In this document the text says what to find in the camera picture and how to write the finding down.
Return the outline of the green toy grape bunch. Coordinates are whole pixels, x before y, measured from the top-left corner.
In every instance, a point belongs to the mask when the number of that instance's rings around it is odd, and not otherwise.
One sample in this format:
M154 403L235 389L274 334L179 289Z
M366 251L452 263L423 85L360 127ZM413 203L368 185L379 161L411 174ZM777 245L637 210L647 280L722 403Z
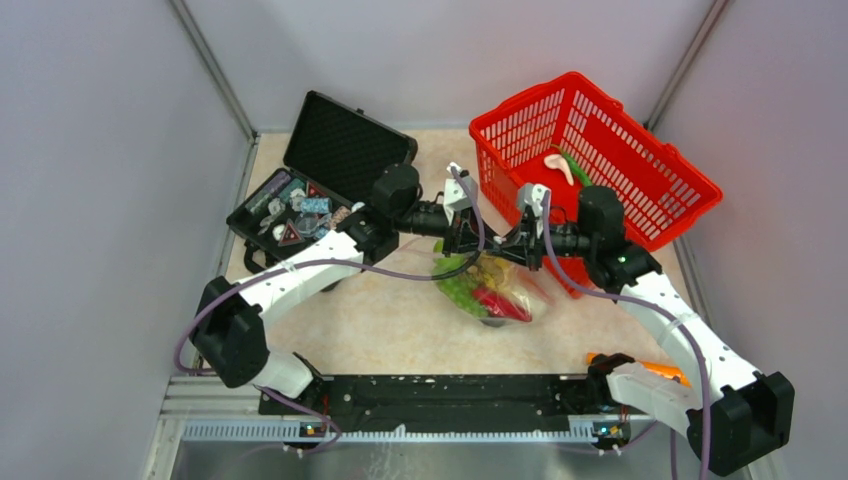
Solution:
M457 270L465 262L464 256L436 258L431 274L436 276ZM437 280L435 284L442 294L465 313L478 319L489 316L488 310L473 295L473 291L479 286L479 283L468 272Z

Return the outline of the red toy chili pepper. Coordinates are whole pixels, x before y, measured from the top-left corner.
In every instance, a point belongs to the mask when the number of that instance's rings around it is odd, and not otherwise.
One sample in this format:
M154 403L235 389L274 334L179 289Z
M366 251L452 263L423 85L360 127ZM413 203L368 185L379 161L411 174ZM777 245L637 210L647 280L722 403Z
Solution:
M473 289L471 294L492 318L509 319L520 323L530 323L533 320L528 309L485 286Z

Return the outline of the brown toy grape bunch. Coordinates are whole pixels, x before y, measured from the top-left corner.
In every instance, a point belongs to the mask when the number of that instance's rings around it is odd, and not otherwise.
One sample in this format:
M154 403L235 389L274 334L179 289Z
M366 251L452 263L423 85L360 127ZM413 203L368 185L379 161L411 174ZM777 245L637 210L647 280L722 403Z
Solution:
M492 255L481 255L470 269L472 277L492 291L505 291L512 283L513 267L507 260Z

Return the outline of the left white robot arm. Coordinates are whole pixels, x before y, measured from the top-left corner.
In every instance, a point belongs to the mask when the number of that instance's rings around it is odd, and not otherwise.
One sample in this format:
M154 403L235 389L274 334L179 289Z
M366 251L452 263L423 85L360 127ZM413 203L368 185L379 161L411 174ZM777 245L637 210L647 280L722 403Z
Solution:
M416 282L430 279L376 266L376 251L364 240L369 224L364 212L351 214L290 262L236 284L223 277L209 282L202 306L181 334L174 354L179 356L183 345L191 343L227 387L253 385L281 394L297 413L314 410L321 397L316 373L295 353L270 350L268 327L323 289L362 271Z

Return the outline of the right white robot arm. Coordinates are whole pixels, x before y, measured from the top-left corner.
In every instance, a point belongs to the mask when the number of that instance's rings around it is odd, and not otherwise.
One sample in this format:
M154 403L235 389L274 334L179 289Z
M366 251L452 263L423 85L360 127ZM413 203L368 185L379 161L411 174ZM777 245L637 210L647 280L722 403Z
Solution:
M546 254L569 286L635 318L689 382L615 355L590 370L586 397L594 409L634 407L685 436L702 478L727 476L788 443L792 383L742 358L680 297L659 262L627 239L624 206L613 189L582 188L576 221L560 225L550 222L552 191L542 184L522 186L516 207L521 221L497 246L523 247L532 267Z

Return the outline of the clear zip top bag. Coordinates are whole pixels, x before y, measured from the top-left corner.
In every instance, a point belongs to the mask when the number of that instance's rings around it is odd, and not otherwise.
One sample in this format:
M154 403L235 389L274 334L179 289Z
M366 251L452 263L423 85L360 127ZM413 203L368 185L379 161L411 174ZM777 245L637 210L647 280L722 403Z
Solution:
M540 324L555 305L535 273L487 253L433 285L465 317L491 329Z

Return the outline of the red plastic basket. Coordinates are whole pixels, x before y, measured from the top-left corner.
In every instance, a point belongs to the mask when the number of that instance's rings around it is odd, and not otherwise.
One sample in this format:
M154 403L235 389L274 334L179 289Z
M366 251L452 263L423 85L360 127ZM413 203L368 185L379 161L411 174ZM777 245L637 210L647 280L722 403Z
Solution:
M563 148L592 184L613 189L628 239L654 252L689 230L723 199L722 190L670 143L660 142L622 104L579 72L568 72L504 100L474 118L481 192L511 225L519 189L552 191L553 221L577 218L580 185L569 186L543 159Z

